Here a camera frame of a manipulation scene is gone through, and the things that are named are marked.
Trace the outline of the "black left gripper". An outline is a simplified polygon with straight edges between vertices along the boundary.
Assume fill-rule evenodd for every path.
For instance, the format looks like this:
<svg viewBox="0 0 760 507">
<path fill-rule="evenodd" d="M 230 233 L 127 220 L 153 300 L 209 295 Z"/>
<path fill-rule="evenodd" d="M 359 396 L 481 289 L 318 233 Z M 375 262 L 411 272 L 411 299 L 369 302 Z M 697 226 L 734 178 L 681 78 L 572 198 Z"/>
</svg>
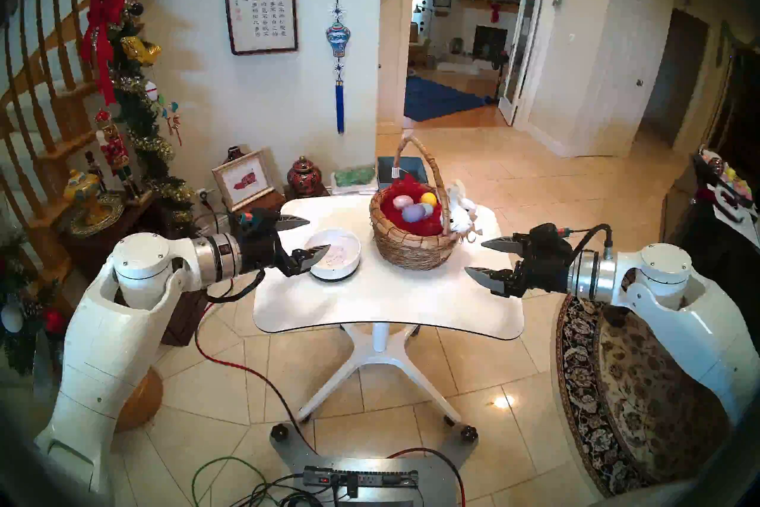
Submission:
<svg viewBox="0 0 760 507">
<path fill-rule="evenodd" d="M 281 245 L 280 232 L 310 224 L 308 219 L 281 213 L 242 213 L 237 217 L 237 243 L 240 250 L 238 275 L 277 268 L 292 277 L 306 274 L 326 256 L 331 245 L 293 249 L 287 254 Z"/>
</svg>

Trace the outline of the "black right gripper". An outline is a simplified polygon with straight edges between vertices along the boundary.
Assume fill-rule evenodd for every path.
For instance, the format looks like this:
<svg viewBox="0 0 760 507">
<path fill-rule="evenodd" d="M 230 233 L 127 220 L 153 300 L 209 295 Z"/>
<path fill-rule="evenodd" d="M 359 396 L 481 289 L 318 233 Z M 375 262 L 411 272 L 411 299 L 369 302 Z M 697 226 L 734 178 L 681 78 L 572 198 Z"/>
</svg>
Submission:
<svg viewBox="0 0 760 507">
<path fill-rule="evenodd" d="M 528 233 L 514 233 L 481 242 L 497 252 L 516 255 L 521 262 L 512 269 L 465 267 L 466 274 L 491 294 L 523 297 L 528 290 L 566 294 L 573 247 L 566 238 L 570 230 L 552 223 L 535 226 Z M 517 290 L 514 286 L 517 275 Z"/>
</svg>

